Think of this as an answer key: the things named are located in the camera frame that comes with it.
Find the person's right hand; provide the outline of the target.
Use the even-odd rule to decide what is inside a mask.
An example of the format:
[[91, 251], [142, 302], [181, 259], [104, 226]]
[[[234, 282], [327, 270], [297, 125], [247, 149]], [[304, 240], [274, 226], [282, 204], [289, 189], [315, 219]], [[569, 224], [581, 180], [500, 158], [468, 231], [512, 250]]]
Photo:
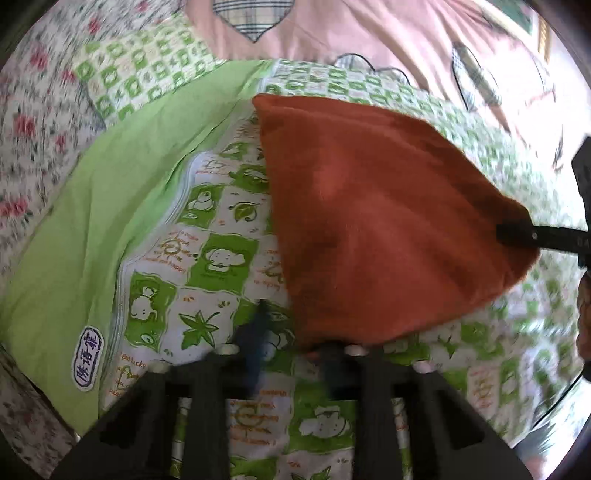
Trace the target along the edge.
[[591, 289], [590, 273], [586, 272], [580, 279], [578, 287], [578, 336], [576, 340], [579, 356], [588, 364], [591, 360]]

